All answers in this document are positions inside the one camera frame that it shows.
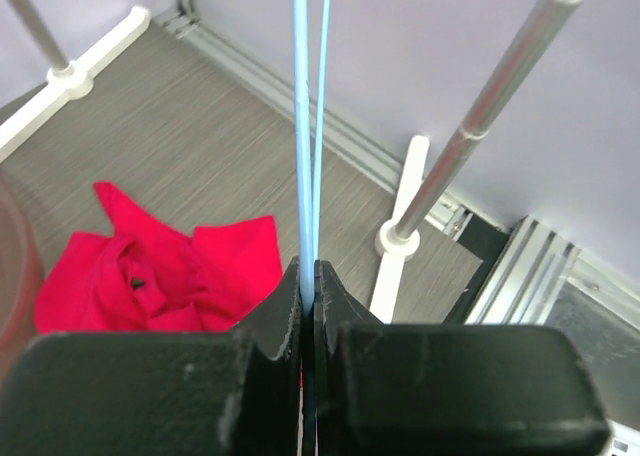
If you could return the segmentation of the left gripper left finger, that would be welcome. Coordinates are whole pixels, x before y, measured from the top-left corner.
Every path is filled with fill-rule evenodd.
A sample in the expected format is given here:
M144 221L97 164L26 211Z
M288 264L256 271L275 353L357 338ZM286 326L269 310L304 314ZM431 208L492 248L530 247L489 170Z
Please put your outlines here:
M293 455L299 264L222 333L52 333L1 389L5 455Z

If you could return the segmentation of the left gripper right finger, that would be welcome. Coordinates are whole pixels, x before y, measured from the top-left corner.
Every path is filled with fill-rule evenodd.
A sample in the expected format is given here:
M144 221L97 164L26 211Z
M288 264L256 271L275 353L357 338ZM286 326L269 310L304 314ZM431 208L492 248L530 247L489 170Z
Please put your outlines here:
M315 268L322 455L597 455L610 440L574 345L538 325L385 324Z

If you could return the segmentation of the red t shirt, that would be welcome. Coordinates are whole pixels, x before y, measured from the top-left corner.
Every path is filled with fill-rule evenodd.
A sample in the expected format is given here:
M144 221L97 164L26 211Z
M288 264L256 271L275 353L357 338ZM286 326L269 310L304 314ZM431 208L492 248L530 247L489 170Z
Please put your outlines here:
M115 184L93 186L113 226L77 231L42 286L35 324L57 331L226 331L277 287L283 269L273 216L185 235Z

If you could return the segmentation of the light blue wire hanger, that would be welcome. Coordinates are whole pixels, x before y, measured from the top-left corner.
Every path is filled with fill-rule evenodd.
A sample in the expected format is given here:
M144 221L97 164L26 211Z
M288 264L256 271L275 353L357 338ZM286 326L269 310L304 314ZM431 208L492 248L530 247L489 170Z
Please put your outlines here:
M323 0L316 116L309 90L308 0L293 0L294 109L299 219L299 292L306 314L314 302L314 265L319 256L325 89L331 0Z

